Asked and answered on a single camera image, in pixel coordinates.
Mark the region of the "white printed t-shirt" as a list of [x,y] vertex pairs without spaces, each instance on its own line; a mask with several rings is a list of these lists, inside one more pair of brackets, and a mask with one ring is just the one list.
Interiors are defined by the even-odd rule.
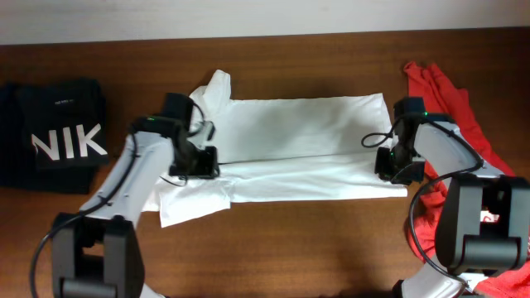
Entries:
[[162,227],[197,219],[234,203],[404,197],[407,189],[381,180],[369,133],[391,126],[383,95],[317,99],[233,99],[230,75],[214,72],[194,90],[195,118],[213,122],[211,145],[220,174],[155,184],[145,210]]

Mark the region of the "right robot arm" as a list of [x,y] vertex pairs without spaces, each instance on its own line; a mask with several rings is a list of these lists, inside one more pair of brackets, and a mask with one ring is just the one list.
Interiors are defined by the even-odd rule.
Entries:
[[435,253],[414,276],[398,281],[395,297],[459,297],[473,281],[517,271],[528,261],[529,183],[488,163],[446,113],[431,113],[418,97],[393,106],[394,123],[377,142],[374,172],[392,184],[441,182],[447,196],[435,230]]

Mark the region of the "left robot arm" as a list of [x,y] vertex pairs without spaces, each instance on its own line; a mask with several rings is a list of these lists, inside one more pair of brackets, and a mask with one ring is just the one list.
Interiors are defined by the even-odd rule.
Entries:
[[167,94],[162,110],[137,118],[126,145],[99,190],[76,214],[60,213],[47,239],[52,244],[55,297],[156,297],[145,282],[136,227],[156,182],[174,186],[219,176],[217,150],[206,146],[214,124],[184,94]]

